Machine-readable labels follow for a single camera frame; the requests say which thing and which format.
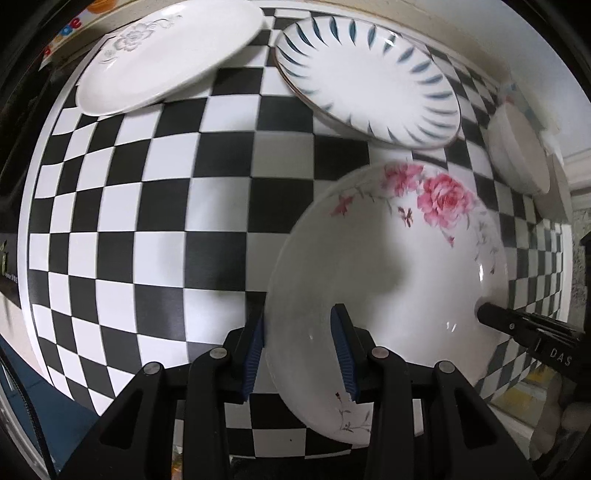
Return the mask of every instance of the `ceramic plate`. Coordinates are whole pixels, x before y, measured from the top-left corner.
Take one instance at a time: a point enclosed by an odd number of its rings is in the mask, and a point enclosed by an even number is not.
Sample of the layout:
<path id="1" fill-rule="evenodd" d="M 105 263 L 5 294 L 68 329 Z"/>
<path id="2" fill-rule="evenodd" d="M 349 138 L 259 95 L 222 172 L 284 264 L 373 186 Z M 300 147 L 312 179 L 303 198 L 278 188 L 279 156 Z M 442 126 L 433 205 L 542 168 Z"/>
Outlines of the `ceramic plate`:
<path id="1" fill-rule="evenodd" d="M 149 14 L 100 50 L 82 74 L 76 103 L 92 116 L 154 103 L 248 44 L 263 20 L 246 0 L 189 0 Z"/>
<path id="2" fill-rule="evenodd" d="M 475 384 L 499 332 L 475 308 L 506 306 L 505 252 L 482 202 L 421 163 L 370 166 L 315 201 L 285 243 L 265 302 L 265 347 L 281 398 L 306 425 L 369 443 L 369 404 L 350 401 L 330 333 L 344 303 L 353 324 L 406 361 L 451 360 Z"/>
<path id="3" fill-rule="evenodd" d="M 431 58 L 390 30 L 312 17 L 281 33 L 275 58 L 296 93 L 371 137 L 409 148 L 439 148 L 456 137 L 452 86 Z"/>

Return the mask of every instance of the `metal screw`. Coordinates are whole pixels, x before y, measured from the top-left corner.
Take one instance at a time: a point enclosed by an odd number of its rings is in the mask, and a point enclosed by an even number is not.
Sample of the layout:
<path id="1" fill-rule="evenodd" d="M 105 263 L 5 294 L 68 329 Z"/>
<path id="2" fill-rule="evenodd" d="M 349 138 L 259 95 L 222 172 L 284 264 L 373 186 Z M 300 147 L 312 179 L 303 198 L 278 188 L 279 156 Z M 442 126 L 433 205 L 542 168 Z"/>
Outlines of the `metal screw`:
<path id="1" fill-rule="evenodd" d="M 388 358 L 388 355 L 390 354 L 390 352 L 388 352 L 388 349 L 384 348 L 383 346 L 377 346 L 375 348 L 373 348 L 373 350 L 371 350 L 371 354 L 375 357 L 375 358 Z"/>
<path id="2" fill-rule="evenodd" d="M 209 356 L 211 358 L 215 358 L 216 360 L 220 360 L 220 358 L 224 358 L 227 354 L 228 354 L 228 351 L 222 346 L 219 346 L 217 348 L 213 348 L 209 352 Z"/>
<path id="3" fill-rule="evenodd" d="M 439 362 L 439 370 L 441 370 L 445 374 L 452 374 L 454 373 L 456 367 L 453 363 L 444 360 L 443 362 Z"/>
<path id="4" fill-rule="evenodd" d="M 150 362 L 144 365 L 144 373 L 146 375 L 154 375 L 160 372 L 160 364 L 158 362 Z"/>

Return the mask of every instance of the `white plate with gray flower pattern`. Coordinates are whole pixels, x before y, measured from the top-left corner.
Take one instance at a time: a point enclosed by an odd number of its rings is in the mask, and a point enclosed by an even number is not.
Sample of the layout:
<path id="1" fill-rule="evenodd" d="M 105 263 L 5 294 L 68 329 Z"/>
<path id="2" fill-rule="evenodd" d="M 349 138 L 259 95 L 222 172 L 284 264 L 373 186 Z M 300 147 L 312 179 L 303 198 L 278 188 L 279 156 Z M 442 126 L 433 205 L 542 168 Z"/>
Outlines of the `white plate with gray flower pattern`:
<path id="1" fill-rule="evenodd" d="M 106 42 L 76 91 L 86 115 L 129 112 L 202 77 L 262 28 L 247 0 L 188 0 L 147 15 Z"/>

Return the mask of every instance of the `blue gripper pad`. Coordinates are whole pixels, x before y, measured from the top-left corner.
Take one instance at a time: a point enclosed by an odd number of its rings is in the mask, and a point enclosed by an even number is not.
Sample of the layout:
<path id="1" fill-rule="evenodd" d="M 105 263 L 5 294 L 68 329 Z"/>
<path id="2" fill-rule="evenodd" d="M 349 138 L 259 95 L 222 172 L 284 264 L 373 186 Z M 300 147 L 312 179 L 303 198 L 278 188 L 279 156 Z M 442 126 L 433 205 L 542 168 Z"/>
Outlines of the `blue gripper pad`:
<path id="1" fill-rule="evenodd" d="M 343 377 L 345 390 L 351 395 L 351 399 L 355 400 L 359 391 L 355 363 L 353 362 L 351 349 L 341 325 L 339 314 L 334 307 L 330 310 L 330 333 L 335 344 L 336 358 L 339 360 L 340 374 Z"/>

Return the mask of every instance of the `pink flower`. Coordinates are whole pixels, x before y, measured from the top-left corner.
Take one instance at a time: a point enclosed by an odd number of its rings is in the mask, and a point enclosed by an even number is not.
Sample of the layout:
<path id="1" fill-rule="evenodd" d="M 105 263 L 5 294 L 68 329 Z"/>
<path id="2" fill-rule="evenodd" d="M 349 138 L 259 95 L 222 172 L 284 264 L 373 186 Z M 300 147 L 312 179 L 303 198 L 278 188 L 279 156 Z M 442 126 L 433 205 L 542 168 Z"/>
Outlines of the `pink flower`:
<path id="1" fill-rule="evenodd" d="M 414 192 L 420 183 L 419 175 L 423 172 L 423 166 L 414 163 L 384 167 L 384 180 L 382 188 L 394 192 L 396 197 L 401 197 L 406 192 Z"/>
<path id="2" fill-rule="evenodd" d="M 343 197 L 339 195 L 339 204 L 330 213 L 331 216 L 342 214 L 343 216 L 347 213 L 347 207 L 353 203 L 353 197 Z"/>
<path id="3" fill-rule="evenodd" d="M 427 179 L 424 193 L 417 198 L 417 207 L 431 226 L 450 229 L 474 208 L 474 195 L 446 173 Z M 448 240 L 453 246 L 453 238 Z"/>

